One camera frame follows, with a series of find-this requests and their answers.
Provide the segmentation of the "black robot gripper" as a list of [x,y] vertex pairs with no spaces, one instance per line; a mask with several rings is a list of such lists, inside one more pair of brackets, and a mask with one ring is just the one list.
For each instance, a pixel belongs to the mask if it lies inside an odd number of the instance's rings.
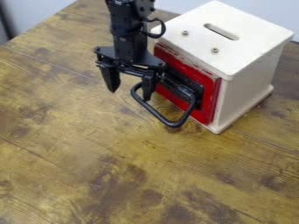
[[158,39],[164,32],[165,29],[158,33],[136,31],[124,36],[113,34],[112,46],[97,46],[93,49],[96,65],[112,93],[120,86],[120,74],[129,74],[142,78],[142,98],[145,102],[150,100],[156,77],[161,75],[165,63],[148,52],[148,39]]

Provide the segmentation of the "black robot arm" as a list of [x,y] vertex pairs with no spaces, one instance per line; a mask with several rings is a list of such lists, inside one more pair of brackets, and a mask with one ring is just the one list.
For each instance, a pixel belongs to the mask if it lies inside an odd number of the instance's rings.
[[149,38],[164,35],[164,21],[148,18],[154,0],[105,0],[105,4],[113,45],[97,46],[93,52],[106,89],[116,92],[121,73],[134,75],[141,78],[142,98],[148,102],[165,63],[148,52],[146,44]]

